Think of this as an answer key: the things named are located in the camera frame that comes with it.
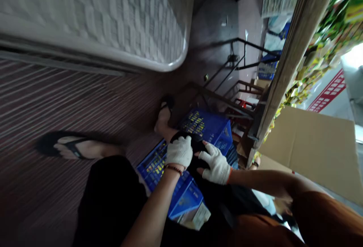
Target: beaded bracelet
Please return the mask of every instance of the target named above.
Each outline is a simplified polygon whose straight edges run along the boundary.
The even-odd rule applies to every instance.
[[[179,172],[179,173],[180,173],[180,176],[183,176],[183,172],[182,172],[180,169],[178,169],[178,168],[176,168],[176,167],[174,167],[174,166],[166,165],[164,168],[165,168],[165,169],[166,169],[166,168],[167,168],[167,169],[173,169],[173,170],[175,170],[175,171]]]

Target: flip-flop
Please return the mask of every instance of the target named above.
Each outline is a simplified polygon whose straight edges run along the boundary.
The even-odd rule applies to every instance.
[[[173,107],[175,105],[175,99],[171,94],[166,94],[161,98],[160,104],[165,102],[166,104],[164,104],[163,106],[160,107],[160,110],[163,110],[164,108],[168,107],[169,111],[170,111],[170,115],[173,112]]]
[[[54,145],[58,143],[58,140],[62,137],[82,137],[81,139],[77,139],[75,141],[71,141],[68,143],[63,143],[62,145],[66,146],[73,154],[82,160],[93,160],[91,158],[84,157],[81,152],[77,149],[76,144],[81,143],[87,140],[94,140],[89,138],[83,134],[77,132],[70,132],[70,131],[57,131],[57,132],[49,132],[43,135],[36,144],[36,149],[38,152],[51,157],[62,157],[59,150],[54,148]]]

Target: red sign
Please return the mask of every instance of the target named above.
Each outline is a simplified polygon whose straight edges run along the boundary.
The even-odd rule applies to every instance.
[[[346,88],[343,69],[335,75],[319,96],[309,106],[308,110],[320,113],[333,99]]]

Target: white work glove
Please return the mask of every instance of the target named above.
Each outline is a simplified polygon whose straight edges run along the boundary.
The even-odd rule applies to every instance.
[[[207,162],[211,169],[198,168],[197,171],[204,179],[212,183],[226,185],[232,171],[232,167],[227,163],[227,158],[212,144],[205,141],[203,141],[203,144],[209,153],[200,152],[199,159]]]
[[[184,166],[185,169],[189,167],[193,158],[193,150],[190,145],[191,141],[192,138],[187,136],[186,138],[179,137],[178,140],[169,143],[165,165],[174,163]]]

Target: white mattress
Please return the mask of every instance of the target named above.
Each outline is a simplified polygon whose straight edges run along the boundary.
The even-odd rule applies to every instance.
[[[0,33],[171,71],[184,61],[193,0],[0,0]]]

